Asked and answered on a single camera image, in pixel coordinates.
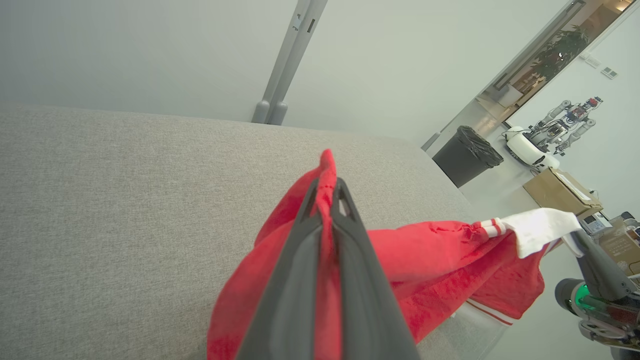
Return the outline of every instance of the wall outlet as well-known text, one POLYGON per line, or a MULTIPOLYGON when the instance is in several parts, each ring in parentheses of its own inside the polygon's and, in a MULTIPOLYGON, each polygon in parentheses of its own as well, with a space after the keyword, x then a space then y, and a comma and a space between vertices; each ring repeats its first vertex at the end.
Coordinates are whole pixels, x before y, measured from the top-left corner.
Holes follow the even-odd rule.
POLYGON ((610 69, 610 68, 608 68, 608 67, 604 68, 604 70, 603 70, 603 71, 601 71, 601 73, 602 73, 602 74, 605 74, 605 76, 607 76, 609 79, 613 79, 613 78, 615 78, 616 76, 618 76, 618 73, 617 73, 617 72, 615 72, 615 71, 611 70, 611 69, 610 69))
POLYGON ((594 69, 597 69, 597 68, 600 66, 600 64, 602 64, 602 63, 600 62, 600 60, 598 60, 598 59, 594 58, 593 56, 589 56, 588 58, 584 59, 584 61, 585 61, 587 64, 589 64, 589 65, 591 65, 592 67, 594 67, 594 69))

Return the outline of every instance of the trash can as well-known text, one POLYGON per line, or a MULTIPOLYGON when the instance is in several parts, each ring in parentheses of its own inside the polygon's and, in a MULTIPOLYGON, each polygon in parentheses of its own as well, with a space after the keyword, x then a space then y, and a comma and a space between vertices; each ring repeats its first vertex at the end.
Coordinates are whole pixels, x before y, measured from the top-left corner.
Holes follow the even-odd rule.
POLYGON ((502 156, 469 126, 456 134, 433 156, 433 161, 459 188, 488 168, 504 161, 502 156))

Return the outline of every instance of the green plant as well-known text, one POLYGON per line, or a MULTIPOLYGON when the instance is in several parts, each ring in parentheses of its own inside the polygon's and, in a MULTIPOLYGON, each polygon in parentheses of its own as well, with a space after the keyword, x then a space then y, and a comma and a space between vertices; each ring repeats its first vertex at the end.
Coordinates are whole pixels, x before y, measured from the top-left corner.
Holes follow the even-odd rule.
POLYGON ((573 30, 561 30, 534 58, 533 72, 551 80, 589 44, 584 29, 574 25, 573 30))

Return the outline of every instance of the floor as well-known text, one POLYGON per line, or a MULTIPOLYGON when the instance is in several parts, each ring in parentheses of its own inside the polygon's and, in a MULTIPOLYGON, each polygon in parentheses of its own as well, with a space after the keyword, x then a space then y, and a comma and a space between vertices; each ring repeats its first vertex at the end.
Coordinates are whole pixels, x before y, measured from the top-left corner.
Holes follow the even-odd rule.
MULTIPOLYGON (((430 156, 453 136, 460 125, 473 127, 504 158, 499 166, 488 169, 460 188, 473 206, 478 220, 504 217, 538 208, 522 185, 533 175, 529 167, 514 159, 500 134, 506 130, 499 119, 499 109, 488 111, 474 99, 442 131, 440 138, 427 150, 430 156)), ((555 299, 555 286, 565 278, 581 279, 580 268, 565 247, 545 256, 540 271, 547 287, 517 323, 506 329, 485 360, 539 359, 610 359, 609 348, 583 338, 579 319, 560 308, 555 299)))

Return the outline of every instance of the cardboard box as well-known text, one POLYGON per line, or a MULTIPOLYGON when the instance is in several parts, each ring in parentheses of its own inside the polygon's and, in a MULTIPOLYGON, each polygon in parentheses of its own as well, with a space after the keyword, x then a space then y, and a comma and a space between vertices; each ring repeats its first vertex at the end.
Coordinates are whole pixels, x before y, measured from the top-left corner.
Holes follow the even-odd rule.
POLYGON ((574 213, 579 220, 602 210, 599 200, 590 196, 571 175, 548 168, 523 185, 542 208, 574 213))
POLYGON ((627 234, 627 225, 621 218, 611 225, 613 229, 600 238, 600 247, 627 276, 640 273, 640 242, 627 234))

